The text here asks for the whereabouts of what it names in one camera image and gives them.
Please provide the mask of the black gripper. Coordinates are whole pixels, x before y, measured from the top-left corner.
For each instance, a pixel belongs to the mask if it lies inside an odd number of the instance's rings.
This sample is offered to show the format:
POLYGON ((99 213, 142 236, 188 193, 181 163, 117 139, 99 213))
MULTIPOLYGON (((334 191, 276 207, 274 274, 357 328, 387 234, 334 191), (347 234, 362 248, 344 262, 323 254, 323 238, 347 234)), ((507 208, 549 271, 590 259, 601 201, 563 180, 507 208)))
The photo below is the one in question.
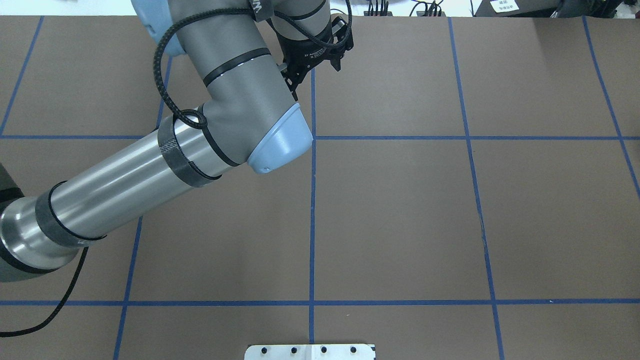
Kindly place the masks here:
POLYGON ((354 35, 350 23, 342 16, 336 16, 320 34, 290 39, 278 33, 278 42, 283 54, 281 75, 291 96, 298 102, 297 88, 316 66, 327 60, 336 72, 341 71, 341 60, 354 48, 354 35))

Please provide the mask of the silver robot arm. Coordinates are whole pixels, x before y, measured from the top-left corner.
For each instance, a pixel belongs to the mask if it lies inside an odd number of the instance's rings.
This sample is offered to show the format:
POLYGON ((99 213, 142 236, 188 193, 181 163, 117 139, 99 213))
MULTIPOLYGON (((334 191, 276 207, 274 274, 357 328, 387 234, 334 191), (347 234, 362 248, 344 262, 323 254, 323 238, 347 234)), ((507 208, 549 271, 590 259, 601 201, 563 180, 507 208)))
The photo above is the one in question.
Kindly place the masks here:
POLYGON ((234 167, 266 174, 313 144, 296 94, 325 60, 340 71, 353 13, 328 0, 134 0, 157 44, 171 114, 153 132, 37 197, 2 192, 1 281, 57 271, 146 212, 234 167))

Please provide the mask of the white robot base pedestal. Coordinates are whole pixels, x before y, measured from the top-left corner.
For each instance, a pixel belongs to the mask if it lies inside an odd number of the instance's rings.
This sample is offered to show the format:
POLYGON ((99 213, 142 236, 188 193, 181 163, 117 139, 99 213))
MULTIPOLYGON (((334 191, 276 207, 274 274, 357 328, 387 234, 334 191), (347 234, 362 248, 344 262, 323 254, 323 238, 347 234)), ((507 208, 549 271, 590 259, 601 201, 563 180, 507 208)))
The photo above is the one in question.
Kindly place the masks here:
POLYGON ((258 344, 247 347, 245 360, 375 360, 374 344, 258 344))

